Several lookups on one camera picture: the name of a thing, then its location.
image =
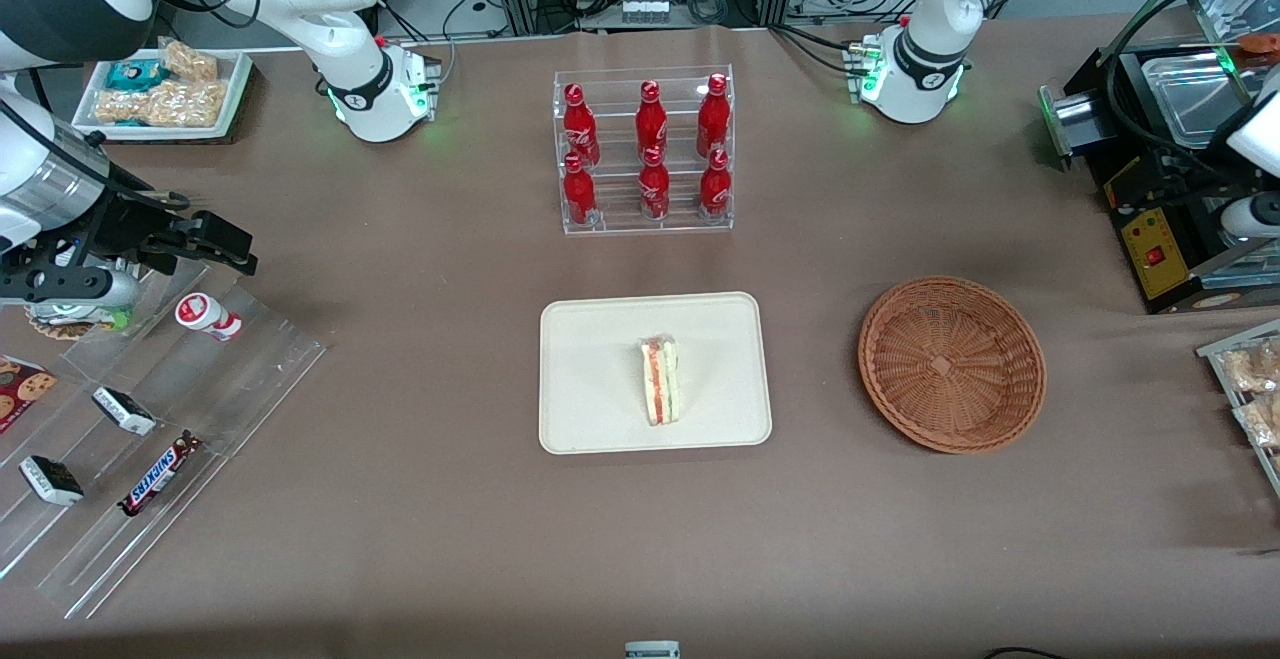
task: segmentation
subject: red bottle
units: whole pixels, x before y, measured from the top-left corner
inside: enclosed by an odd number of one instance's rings
[[[640,111],[636,113],[636,152],[658,147],[667,150],[667,109],[658,100],[658,82],[645,79],[640,84]]]
[[[728,97],[724,90],[728,88],[728,77],[713,74],[707,81],[707,99],[698,109],[698,156],[705,157],[713,148],[723,148],[724,138],[728,136],[728,116],[732,109],[728,106]]]
[[[581,154],[590,166],[600,163],[600,138],[595,132],[595,115],[582,99],[581,84],[567,84],[564,88],[564,136],[571,152]]]
[[[733,186],[728,175],[728,154],[723,148],[713,148],[709,164],[703,173],[698,211],[704,220],[721,221],[728,212],[730,188]]]
[[[671,209],[671,175],[662,166],[662,147],[644,150],[644,168],[640,170],[640,212],[650,220],[663,220]]]
[[[564,157],[564,200],[568,200],[568,218],[580,226],[600,220],[595,207],[595,182],[582,168],[582,157],[571,154]]]

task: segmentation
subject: cookie package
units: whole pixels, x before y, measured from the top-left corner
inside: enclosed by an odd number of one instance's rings
[[[0,354],[0,434],[55,384],[58,377],[45,367]]]

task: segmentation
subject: brown woven basket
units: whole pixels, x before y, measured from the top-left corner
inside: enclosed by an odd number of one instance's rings
[[[863,384],[895,427],[931,449],[1011,444],[1044,403],[1044,354],[1020,314],[974,282],[923,276],[887,290],[858,339]]]

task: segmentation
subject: tray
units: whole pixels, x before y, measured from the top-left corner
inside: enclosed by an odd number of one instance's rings
[[[84,93],[81,95],[79,106],[76,107],[76,116],[72,125],[88,134],[91,131],[101,131],[108,139],[114,143],[166,143],[166,141],[212,141],[224,138],[232,131],[233,123],[239,111],[244,88],[248,84],[253,69],[253,59],[247,52],[233,52],[232,50],[202,49],[202,52],[218,59],[218,77],[227,82],[227,99],[223,100],[223,109],[218,114],[218,122],[210,127],[169,127],[169,125],[116,125],[116,123],[101,123],[93,116],[93,107],[97,104],[97,93],[106,84],[106,72],[114,61],[100,61],[93,67]],[[141,49],[129,59],[155,59],[160,56],[159,49]]]
[[[1222,371],[1222,362],[1217,358],[1217,354],[1226,352],[1228,349],[1243,349],[1248,345],[1256,345],[1263,339],[1271,339],[1271,337],[1280,337],[1280,320],[1266,322],[1262,326],[1252,328],[1248,331],[1240,331],[1234,337],[1226,337],[1224,340],[1216,340],[1213,344],[1202,345],[1196,351],[1197,354],[1208,360],[1210,367],[1213,369],[1213,375],[1217,376],[1217,383],[1222,386],[1222,392],[1226,394],[1226,401],[1231,403],[1231,416],[1239,422],[1240,430],[1244,435],[1249,438],[1249,447],[1253,448],[1253,453],[1257,454],[1258,462],[1262,464],[1262,472],[1267,476],[1271,482],[1271,489],[1275,490],[1276,496],[1280,496],[1280,453],[1274,453],[1274,450],[1263,449],[1253,441],[1253,435],[1249,433],[1244,422],[1240,421],[1240,415],[1235,409],[1239,409],[1249,401],[1253,401],[1253,395],[1249,393],[1239,392],[1235,386],[1231,386],[1226,380],[1226,374]]]
[[[678,345],[684,413],[653,427],[640,340],[658,334]],[[760,444],[773,417],[759,305],[741,290],[548,305],[538,422],[552,454]]]
[[[627,70],[558,70],[552,88],[552,125],[556,139],[557,191],[561,200],[561,223],[567,235],[652,234],[653,232],[727,232],[733,229],[733,198],[728,216],[718,223],[703,221],[698,214],[698,196],[707,159],[698,154],[698,109],[707,93],[707,77],[713,72],[728,77],[726,97],[733,109],[730,116],[724,148],[728,170],[737,186],[735,170],[736,145],[733,125],[737,106],[731,65],[628,68]],[[671,212],[662,221],[646,220],[640,214],[640,157],[636,156],[635,116],[640,109],[640,82],[657,81],[662,88],[662,106],[667,109],[667,171],[671,173]],[[600,163],[589,170],[595,180],[595,202],[600,221],[580,226],[570,220],[564,200],[564,86],[581,84],[586,106],[595,113],[600,138]]]
[[[143,285],[140,307],[155,307],[154,321],[83,337],[51,363],[51,392],[0,435],[0,577],[44,577],[38,590],[68,618],[92,617],[324,353],[204,264],[183,258],[174,276],[152,273]],[[237,312],[242,335],[219,343],[173,321],[192,287]],[[91,399],[101,385],[132,395],[159,426],[146,436],[115,426]],[[205,445],[141,514],[124,517],[115,503],[182,430]],[[40,500],[18,472],[28,454],[65,463],[84,499]]]

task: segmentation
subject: clear acrylic shelf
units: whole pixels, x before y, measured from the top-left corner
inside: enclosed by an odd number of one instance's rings
[[[204,264],[143,282],[152,284],[143,302],[156,302],[147,321],[78,340],[50,367],[58,384],[0,435],[0,577],[20,562],[24,576],[44,577],[40,591],[68,618],[91,617],[109,599],[325,351]],[[166,321],[196,287],[242,317],[236,339],[220,343]],[[104,385],[132,395],[159,425],[146,436],[118,427],[91,399]],[[116,503],[183,430],[205,444],[127,517]],[[65,463],[84,498],[67,508],[36,496],[17,467],[31,454]]]
[[[552,88],[552,122],[561,198],[561,223],[567,235],[641,234],[641,232],[727,232],[733,226],[733,198],[723,220],[709,223],[698,212],[699,188],[707,159],[698,154],[698,109],[707,95],[707,79],[719,72],[728,77],[726,97],[730,116],[726,150],[730,171],[735,171],[733,125],[737,109],[731,65],[639,68],[639,70],[558,70]],[[662,221],[640,214],[640,157],[636,148],[635,116],[640,109],[640,82],[657,81],[662,106],[667,111],[667,171],[671,173],[671,211]],[[580,226],[570,220],[564,200],[564,86],[581,84],[586,106],[595,115],[600,138],[600,163],[590,168],[595,180],[595,203],[600,221]],[[737,182],[736,171],[733,177]]]

